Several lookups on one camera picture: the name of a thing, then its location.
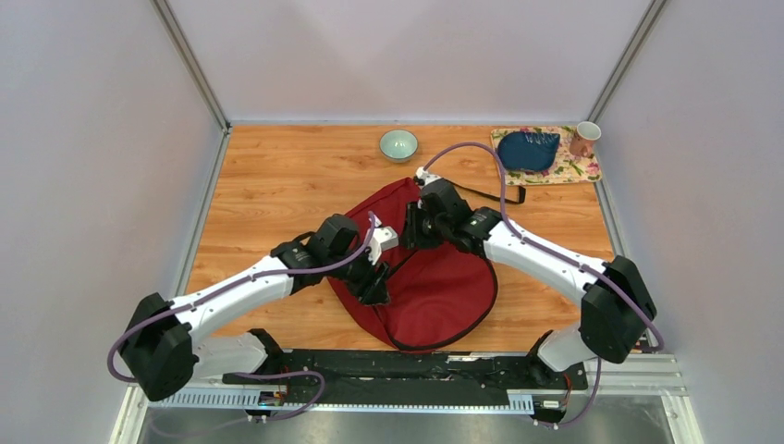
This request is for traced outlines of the dark red student backpack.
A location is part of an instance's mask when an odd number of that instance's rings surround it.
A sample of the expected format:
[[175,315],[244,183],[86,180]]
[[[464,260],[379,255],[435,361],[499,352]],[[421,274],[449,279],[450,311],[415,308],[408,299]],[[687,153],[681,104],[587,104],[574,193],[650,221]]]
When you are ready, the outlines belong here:
[[482,258],[449,244],[430,250],[401,245],[406,206],[418,197],[413,179],[401,179],[346,213],[360,230],[369,227],[367,216],[374,213],[398,234],[398,247],[383,253],[380,260],[390,266],[388,304],[362,305],[344,281],[329,281],[357,325],[402,352],[429,352],[462,339],[489,315],[498,294],[494,266]]

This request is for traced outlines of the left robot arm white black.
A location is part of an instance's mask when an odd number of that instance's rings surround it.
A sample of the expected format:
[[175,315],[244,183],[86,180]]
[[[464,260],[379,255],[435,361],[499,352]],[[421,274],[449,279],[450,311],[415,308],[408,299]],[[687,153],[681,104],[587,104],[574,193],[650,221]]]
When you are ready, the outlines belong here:
[[107,356],[110,374],[137,383],[151,401],[164,400],[194,379],[249,373],[269,384],[282,358],[255,333],[218,338],[215,332],[246,313],[282,300],[324,278],[344,282],[367,304],[384,304],[389,266],[383,253],[398,247],[398,234],[375,215],[360,229],[335,214],[316,231],[275,247],[249,268],[206,289],[164,299],[155,292],[137,305],[126,331]]

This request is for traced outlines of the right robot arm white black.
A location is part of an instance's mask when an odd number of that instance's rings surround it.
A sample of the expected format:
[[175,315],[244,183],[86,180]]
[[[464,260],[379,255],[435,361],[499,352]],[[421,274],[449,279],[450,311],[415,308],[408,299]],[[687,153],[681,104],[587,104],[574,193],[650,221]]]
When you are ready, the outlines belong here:
[[438,176],[416,179],[419,197],[407,207],[402,243],[461,253],[536,278],[574,302],[580,319],[545,333],[529,354],[527,374],[548,388],[574,364],[593,358],[622,364],[649,330],[656,308],[637,265],[618,255],[607,262],[581,255],[523,229],[501,212],[472,209],[454,184]]

